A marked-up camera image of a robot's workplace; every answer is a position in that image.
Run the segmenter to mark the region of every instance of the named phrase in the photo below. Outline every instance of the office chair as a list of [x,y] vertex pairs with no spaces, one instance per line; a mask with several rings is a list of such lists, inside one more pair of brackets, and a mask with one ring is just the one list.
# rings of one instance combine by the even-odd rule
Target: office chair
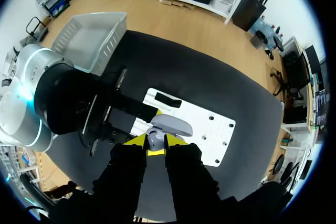
[[271,77],[275,77],[280,83],[278,92],[273,93],[275,97],[282,92],[283,98],[285,99],[285,91],[287,91],[288,94],[291,94],[296,100],[303,100],[300,90],[310,82],[304,58],[303,54],[298,57],[295,52],[291,52],[283,57],[283,66],[288,79],[287,83],[284,82],[281,72],[277,71],[276,74],[270,74]]

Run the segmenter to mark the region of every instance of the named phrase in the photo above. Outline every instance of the cable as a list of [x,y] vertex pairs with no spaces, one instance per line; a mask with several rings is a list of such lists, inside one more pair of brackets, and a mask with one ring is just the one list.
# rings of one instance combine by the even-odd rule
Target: cable
[[43,210],[43,211],[45,211],[45,209],[42,208],[42,207],[37,207],[37,206],[26,207],[26,210],[27,210],[28,212],[29,212],[30,210],[32,210],[32,209],[39,209],[39,210]]
[[77,131],[77,132],[78,132],[79,140],[80,140],[80,142],[82,143],[82,145],[83,145],[85,148],[89,148],[91,144],[89,143],[89,145],[85,145],[85,143],[84,143],[84,141],[83,141],[83,139],[82,139],[82,136],[81,136],[80,132],[79,132],[79,131]]

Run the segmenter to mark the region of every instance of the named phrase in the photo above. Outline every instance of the white wall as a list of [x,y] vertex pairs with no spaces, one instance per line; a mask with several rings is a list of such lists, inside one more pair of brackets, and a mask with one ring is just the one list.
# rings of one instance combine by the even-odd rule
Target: white wall
[[35,0],[7,0],[0,13],[0,54],[5,56],[13,45],[27,36],[26,25],[34,16],[44,18],[46,11]]
[[302,48],[313,44],[319,60],[325,58],[319,25],[306,0],[268,0],[266,7],[265,21],[281,27],[284,42],[295,36]]

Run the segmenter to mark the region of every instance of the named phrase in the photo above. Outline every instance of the gray plastic object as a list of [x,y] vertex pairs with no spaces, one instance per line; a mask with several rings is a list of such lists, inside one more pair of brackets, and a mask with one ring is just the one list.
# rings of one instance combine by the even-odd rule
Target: gray plastic object
[[164,132],[180,135],[180,136],[192,136],[193,128],[191,125],[179,118],[171,115],[159,114],[153,117],[151,124],[154,127],[162,129]]
[[74,67],[100,76],[127,30],[127,13],[91,13],[72,17],[51,49]]
[[164,148],[164,137],[170,133],[183,140],[180,136],[192,136],[193,128],[187,122],[171,115],[159,114],[153,117],[153,127],[147,130],[149,150],[155,152]]

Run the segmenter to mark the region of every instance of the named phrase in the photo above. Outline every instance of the black cabinet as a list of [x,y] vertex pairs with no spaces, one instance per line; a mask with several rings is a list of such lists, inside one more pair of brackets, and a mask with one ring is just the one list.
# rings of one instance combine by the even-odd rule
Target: black cabinet
[[233,24],[248,31],[266,9],[267,0],[241,0],[232,16]]

